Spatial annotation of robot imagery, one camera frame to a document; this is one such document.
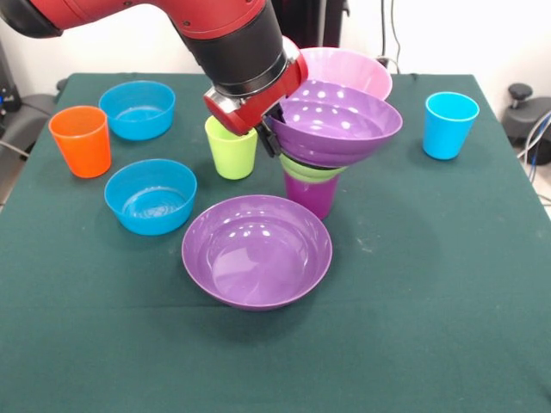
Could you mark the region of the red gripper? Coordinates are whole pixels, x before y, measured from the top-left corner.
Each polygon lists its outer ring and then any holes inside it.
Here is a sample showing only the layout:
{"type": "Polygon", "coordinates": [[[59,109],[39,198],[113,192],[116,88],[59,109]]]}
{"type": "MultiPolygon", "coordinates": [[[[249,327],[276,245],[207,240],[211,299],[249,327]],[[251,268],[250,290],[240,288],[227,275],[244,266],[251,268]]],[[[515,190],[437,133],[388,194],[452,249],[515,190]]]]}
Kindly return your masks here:
{"type": "Polygon", "coordinates": [[[279,157],[282,149],[275,133],[263,122],[269,114],[269,122],[285,124],[280,101],[291,96],[307,79],[308,69],[299,47],[288,37],[282,37],[282,55],[276,61],[275,80],[266,86],[254,86],[243,96],[231,96],[221,87],[212,86],[203,96],[211,114],[230,132],[238,136],[256,128],[257,135],[270,157],[279,157]]]}

